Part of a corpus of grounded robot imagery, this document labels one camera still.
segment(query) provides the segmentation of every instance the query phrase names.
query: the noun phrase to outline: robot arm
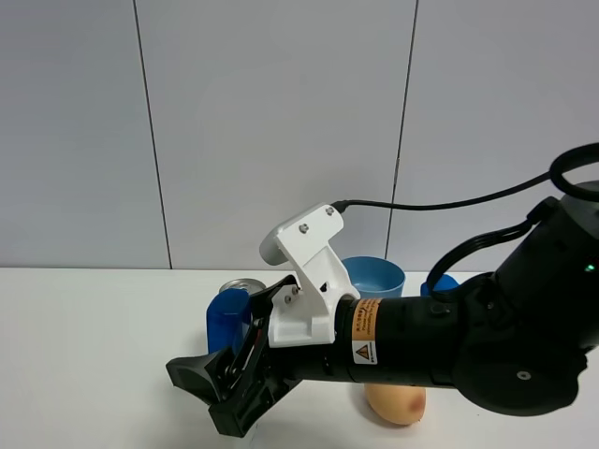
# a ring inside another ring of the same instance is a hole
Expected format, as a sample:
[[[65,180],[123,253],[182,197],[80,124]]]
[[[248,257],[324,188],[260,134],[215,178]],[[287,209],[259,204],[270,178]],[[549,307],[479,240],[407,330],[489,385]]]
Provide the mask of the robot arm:
[[[579,167],[578,150],[554,165]],[[592,150],[587,164],[599,160]],[[304,379],[457,388],[485,409],[517,416],[570,405],[585,354],[599,343],[599,181],[561,181],[569,195],[548,198],[524,224],[464,242],[428,284],[456,254],[534,226],[495,272],[430,297],[359,299],[328,244],[341,215],[311,208],[260,247],[267,261],[289,260],[298,278],[251,296],[253,323],[240,352],[171,360],[172,382],[210,406],[220,433],[237,437]]]

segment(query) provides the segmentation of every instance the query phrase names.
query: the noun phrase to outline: blue bottle cap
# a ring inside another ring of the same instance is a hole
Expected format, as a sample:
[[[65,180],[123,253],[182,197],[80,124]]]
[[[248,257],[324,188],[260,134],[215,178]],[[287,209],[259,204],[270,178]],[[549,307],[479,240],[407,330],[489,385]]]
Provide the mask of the blue bottle cap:
[[[243,345],[250,324],[250,295],[239,288],[229,288],[212,300],[206,310],[208,352],[227,346],[237,353]]]
[[[444,290],[451,290],[452,288],[456,288],[458,285],[458,281],[453,279],[448,274],[444,274],[443,276],[441,276],[439,282],[434,286],[434,291],[443,292]],[[427,287],[426,282],[420,285],[420,295],[422,297],[426,297],[429,295],[429,287]]]

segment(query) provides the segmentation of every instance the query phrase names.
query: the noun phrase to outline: white wall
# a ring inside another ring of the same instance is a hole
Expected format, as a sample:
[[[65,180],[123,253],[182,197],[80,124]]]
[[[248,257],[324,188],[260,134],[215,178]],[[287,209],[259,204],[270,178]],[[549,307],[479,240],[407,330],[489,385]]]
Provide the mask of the white wall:
[[[302,208],[390,200],[414,1],[139,0],[175,268],[258,268]],[[383,256],[351,210],[340,255]]]
[[[167,268],[129,0],[0,4],[0,265]]]
[[[553,158],[599,140],[599,3],[593,0],[423,0],[400,153],[396,201],[481,196],[547,170]],[[597,168],[581,170],[597,179]],[[546,184],[488,205],[395,212],[388,256],[429,269],[479,233],[514,225]],[[466,259],[492,270],[513,245]]]

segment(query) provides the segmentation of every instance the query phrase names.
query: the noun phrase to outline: white bracket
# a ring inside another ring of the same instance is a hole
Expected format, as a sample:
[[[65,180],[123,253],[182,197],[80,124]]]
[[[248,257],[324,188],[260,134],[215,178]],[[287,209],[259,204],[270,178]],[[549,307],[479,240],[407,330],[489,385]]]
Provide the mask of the white bracket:
[[[288,260],[299,280],[299,286],[287,285],[272,299],[270,347],[334,342],[339,299],[345,295],[359,298],[329,245],[342,229],[341,214],[321,204],[277,226],[260,245],[266,262],[279,265]]]

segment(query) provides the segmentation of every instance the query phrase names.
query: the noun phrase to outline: blue object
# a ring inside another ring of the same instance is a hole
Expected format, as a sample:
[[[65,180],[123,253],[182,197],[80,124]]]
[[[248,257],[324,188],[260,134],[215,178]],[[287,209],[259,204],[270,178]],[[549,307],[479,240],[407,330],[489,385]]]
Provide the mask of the blue object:
[[[434,291],[443,292],[444,290],[451,290],[452,288],[456,288],[458,285],[458,281],[453,279],[448,274],[444,274],[443,276],[441,276],[439,282],[434,286]],[[427,287],[426,282],[420,285],[420,295],[422,297],[427,297],[429,295],[429,287]]]
[[[227,346],[237,353],[243,345],[250,325],[250,294],[240,288],[229,288],[214,297],[206,310],[208,352]]]
[[[400,297],[405,273],[393,262],[361,255],[344,259],[349,280],[361,297]]]

